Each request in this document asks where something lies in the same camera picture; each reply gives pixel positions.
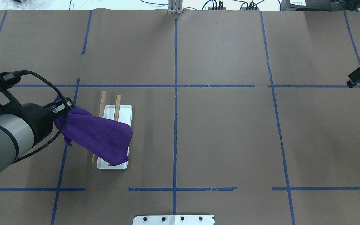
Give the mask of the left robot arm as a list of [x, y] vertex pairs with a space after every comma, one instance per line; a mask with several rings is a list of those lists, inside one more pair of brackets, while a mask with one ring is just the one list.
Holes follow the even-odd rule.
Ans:
[[45, 106], [20, 104], [0, 113], [0, 173], [29, 155], [34, 146], [51, 134], [54, 121], [74, 107], [70, 97], [66, 97]]

